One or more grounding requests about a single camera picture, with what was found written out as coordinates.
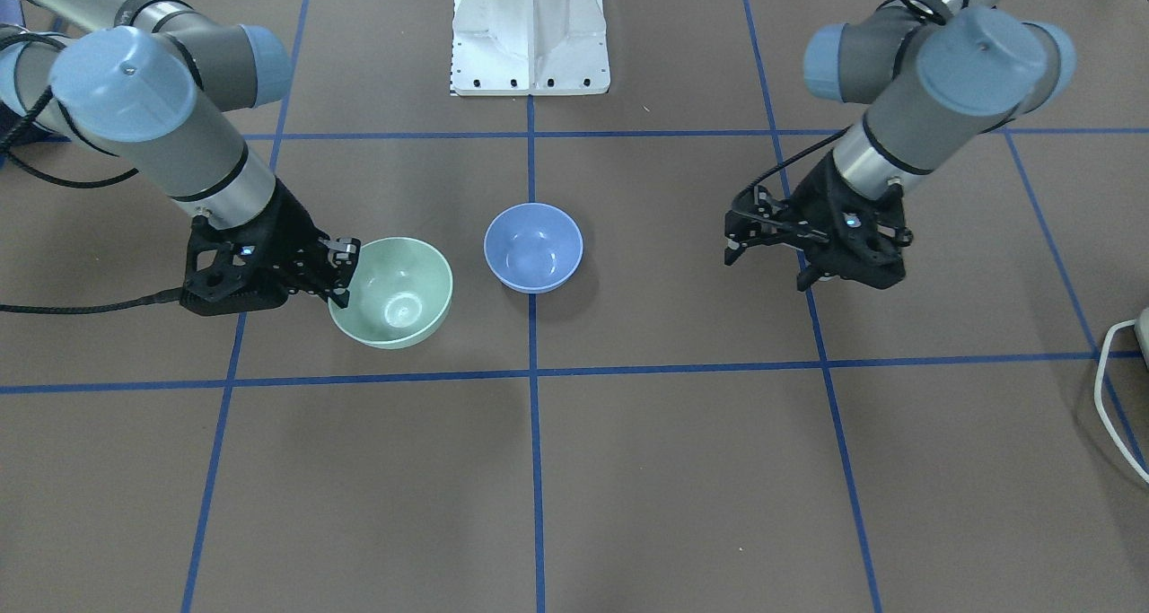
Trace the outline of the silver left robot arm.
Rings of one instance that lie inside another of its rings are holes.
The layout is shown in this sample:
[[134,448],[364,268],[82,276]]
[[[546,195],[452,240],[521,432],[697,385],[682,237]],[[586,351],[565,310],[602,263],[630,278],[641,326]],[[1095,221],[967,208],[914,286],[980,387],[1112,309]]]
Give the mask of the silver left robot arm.
[[1016,20],[1002,0],[887,0],[866,20],[819,29],[803,56],[807,90],[864,112],[808,148],[822,158],[788,197],[768,169],[724,216],[724,264],[782,245],[803,253],[800,293],[822,279],[887,289],[907,277],[907,193],[969,140],[1043,109],[1074,77],[1071,37]]

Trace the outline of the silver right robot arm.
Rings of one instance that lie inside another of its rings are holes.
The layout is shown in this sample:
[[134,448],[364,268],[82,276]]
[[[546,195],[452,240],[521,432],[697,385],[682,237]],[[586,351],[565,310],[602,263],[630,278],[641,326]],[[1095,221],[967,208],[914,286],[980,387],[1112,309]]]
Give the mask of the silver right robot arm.
[[[293,65],[267,28],[224,25],[184,0],[21,0],[80,38],[3,24],[3,157],[54,185],[94,191],[141,174],[188,214],[183,282],[133,301],[45,306],[99,315],[180,303],[194,315],[250,313],[298,293],[348,306],[361,242],[313,224],[228,119],[290,93]],[[94,183],[46,174],[13,154],[38,129],[128,162]]]

